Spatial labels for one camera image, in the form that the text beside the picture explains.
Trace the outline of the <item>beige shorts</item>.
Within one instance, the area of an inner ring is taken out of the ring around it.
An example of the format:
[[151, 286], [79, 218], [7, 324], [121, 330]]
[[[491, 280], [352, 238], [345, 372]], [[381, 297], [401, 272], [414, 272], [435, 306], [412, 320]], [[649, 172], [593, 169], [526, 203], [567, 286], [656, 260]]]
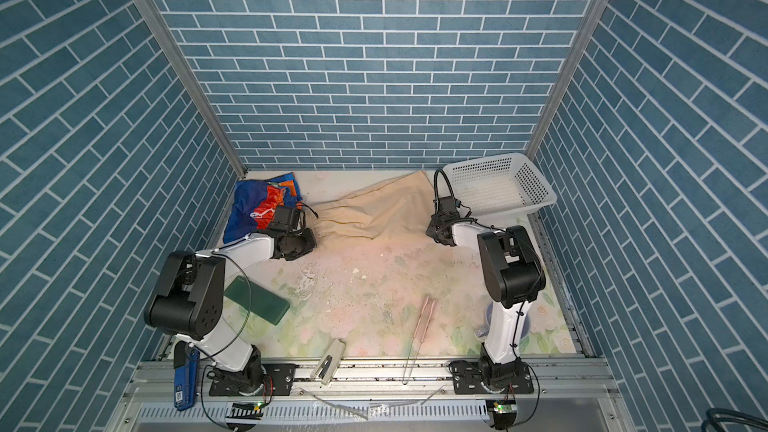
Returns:
[[433, 213], [433, 188], [418, 171], [388, 179], [314, 207], [309, 221], [318, 244], [328, 249], [420, 243]]

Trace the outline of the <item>rainbow striped shorts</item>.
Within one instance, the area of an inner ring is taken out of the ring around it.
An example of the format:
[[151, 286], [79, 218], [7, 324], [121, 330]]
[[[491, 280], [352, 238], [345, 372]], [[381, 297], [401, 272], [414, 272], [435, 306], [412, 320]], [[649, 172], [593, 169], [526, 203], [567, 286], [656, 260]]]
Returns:
[[237, 181], [231, 212], [223, 233], [225, 244], [254, 230], [265, 230], [278, 206], [300, 208], [303, 201], [293, 173], [266, 180]]

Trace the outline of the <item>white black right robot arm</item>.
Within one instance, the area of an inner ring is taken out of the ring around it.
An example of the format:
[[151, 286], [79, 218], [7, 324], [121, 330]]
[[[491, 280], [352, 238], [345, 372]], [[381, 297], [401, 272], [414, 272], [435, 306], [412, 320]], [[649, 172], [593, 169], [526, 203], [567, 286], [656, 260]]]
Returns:
[[461, 215], [453, 196], [437, 197], [426, 235], [438, 244], [463, 247], [479, 254], [486, 290], [493, 301], [489, 332], [478, 367], [489, 382], [505, 378], [523, 366], [520, 340], [524, 323], [546, 276], [527, 230], [514, 225], [501, 229]]

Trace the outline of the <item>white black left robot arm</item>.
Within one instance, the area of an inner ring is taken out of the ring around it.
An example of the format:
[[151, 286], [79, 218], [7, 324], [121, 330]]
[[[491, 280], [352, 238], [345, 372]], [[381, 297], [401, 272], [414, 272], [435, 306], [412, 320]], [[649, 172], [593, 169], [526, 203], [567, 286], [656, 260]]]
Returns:
[[168, 255], [145, 308], [145, 322], [177, 337], [209, 358], [215, 367], [240, 373], [258, 351], [241, 338], [248, 323], [230, 326], [222, 318], [224, 300], [277, 325], [290, 302], [251, 281], [246, 269], [272, 260], [294, 261], [316, 247], [306, 226], [310, 209], [279, 205], [264, 229], [246, 227], [219, 248]]

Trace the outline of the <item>white plastic laundry basket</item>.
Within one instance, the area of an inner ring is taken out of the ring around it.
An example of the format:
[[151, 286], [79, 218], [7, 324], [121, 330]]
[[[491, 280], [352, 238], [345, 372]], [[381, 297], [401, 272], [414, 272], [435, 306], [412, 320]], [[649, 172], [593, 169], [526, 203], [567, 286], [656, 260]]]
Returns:
[[527, 215], [557, 201], [552, 185], [521, 153], [448, 164], [443, 171], [456, 198], [478, 216]]

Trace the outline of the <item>dark green rectangular block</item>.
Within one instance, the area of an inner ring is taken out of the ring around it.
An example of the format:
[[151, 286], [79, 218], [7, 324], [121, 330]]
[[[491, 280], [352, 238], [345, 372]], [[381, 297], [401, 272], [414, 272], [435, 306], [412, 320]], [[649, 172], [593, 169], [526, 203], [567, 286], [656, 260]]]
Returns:
[[290, 302], [238, 276], [225, 289], [225, 296], [272, 325], [278, 325], [290, 309]]

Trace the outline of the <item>lavender bowl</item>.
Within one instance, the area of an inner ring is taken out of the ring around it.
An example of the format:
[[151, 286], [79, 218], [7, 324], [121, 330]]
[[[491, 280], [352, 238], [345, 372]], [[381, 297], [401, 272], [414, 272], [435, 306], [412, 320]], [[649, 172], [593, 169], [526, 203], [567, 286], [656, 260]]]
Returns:
[[[489, 304], [485, 311], [484, 324], [475, 331], [475, 336], [477, 339], [483, 339], [488, 335], [490, 331], [490, 322], [492, 320], [492, 314], [493, 314], [493, 304]], [[526, 335], [529, 334], [530, 327], [531, 327], [530, 317], [526, 315], [525, 320], [523, 321], [521, 337], [525, 337]]]

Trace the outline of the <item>blue handheld tool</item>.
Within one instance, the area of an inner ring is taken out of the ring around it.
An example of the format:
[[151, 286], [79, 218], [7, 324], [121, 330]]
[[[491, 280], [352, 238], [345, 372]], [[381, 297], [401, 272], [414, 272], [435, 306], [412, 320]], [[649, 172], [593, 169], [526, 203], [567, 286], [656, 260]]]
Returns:
[[186, 342], [179, 341], [173, 349], [174, 407], [185, 411], [194, 406], [196, 383], [200, 361], [199, 351]]

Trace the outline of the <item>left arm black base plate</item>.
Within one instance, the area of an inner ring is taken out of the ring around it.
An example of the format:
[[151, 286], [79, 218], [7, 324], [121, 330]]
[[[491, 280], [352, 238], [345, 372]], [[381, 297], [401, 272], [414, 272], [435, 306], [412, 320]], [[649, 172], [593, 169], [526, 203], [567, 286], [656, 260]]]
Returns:
[[212, 397], [288, 396], [293, 387], [296, 368], [291, 363], [251, 364], [240, 372], [209, 368], [205, 372], [205, 379], [211, 383], [209, 395]]

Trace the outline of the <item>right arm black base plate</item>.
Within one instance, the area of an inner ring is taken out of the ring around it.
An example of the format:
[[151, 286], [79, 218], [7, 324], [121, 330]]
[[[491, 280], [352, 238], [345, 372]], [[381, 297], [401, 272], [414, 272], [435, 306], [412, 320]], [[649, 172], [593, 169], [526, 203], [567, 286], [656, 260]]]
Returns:
[[530, 368], [522, 361], [494, 364], [486, 359], [479, 362], [455, 360], [448, 364], [454, 393], [478, 394], [532, 394], [534, 384]]

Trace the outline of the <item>aluminium front rail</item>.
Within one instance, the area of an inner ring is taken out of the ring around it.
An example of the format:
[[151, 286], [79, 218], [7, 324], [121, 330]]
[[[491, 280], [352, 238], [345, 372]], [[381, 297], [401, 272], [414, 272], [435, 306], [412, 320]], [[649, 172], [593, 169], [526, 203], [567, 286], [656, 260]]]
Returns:
[[[449, 371], [451, 357], [426, 357], [408, 364], [404, 359], [347, 358], [327, 376], [312, 376], [319, 363], [314, 359], [266, 359], [270, 387], [257, 397], [275, 399], [423, 398], [433, 392], [440, 398], [455, 395], [457, 381]], [[530, 398], [617, 398], [620, 391], [607, 361], [575, 354], [529, 356], [534, 391]]]

